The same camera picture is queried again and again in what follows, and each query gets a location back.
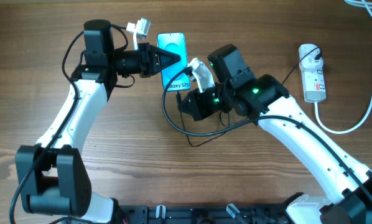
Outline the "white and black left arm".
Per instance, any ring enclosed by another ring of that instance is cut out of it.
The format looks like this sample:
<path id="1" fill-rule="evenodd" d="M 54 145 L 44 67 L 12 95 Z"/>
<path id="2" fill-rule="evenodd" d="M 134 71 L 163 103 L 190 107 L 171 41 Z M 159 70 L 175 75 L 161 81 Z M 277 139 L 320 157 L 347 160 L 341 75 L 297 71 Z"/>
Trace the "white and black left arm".
<path id="1" fill-rule="evenodd" d="M 16 153 L 19 181 L 14 201 L 25 212 L 55 215 L 64 223 L 127 223 L 118 201 L 94 193 L 81 158 L 86 137 L 118 77 L 151 77 L 177 63 L 179 55 L 148 44 L 151 23 L 140 19 L 117 27 L 104 19 L 87 21 L 80 36 L 85 49 L 67 75 L 70 91 L 49 129 Z M 132 34 L 134 48 L 115 48 L 112 31 Z"/>

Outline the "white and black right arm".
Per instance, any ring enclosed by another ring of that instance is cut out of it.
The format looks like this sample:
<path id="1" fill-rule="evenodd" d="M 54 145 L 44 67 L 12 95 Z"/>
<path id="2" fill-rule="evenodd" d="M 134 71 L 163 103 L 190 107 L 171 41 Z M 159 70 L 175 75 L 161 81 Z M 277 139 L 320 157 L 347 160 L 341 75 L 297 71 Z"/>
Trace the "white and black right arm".
<path id="1" fill-rule="evenodd" d="M 324 196 L 298 194 L 286 205 L 294 223 L 372 223 L 372 170 L 346 153 L 301 110 L 273 76 L 255 77 L 238 49 L 225 45 L 187 66 L 198 88 L 178 108 L 200 121 L 234 110 L 272 134 L 301 161 Z"/>

